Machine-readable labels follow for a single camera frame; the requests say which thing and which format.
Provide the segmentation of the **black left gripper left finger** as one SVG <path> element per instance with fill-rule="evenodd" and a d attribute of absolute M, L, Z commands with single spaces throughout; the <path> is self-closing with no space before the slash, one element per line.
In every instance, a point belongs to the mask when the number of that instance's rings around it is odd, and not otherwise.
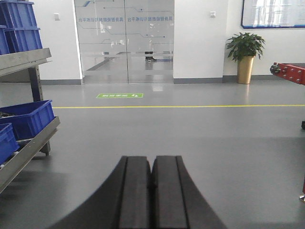
<path fill-rule="evenodd" d="M 99 188 L 53 229 L 150 228 L 150 166 L 144 156 L 122 156 Z"/>

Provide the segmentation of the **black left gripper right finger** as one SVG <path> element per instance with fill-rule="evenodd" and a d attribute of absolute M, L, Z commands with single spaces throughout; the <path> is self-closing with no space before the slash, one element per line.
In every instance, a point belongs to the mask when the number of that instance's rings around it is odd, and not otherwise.
<path fill-rule="evenodd" d="M 225 229 L 181 156 L 157 156 L 152 168 L 154 229 Z"/>

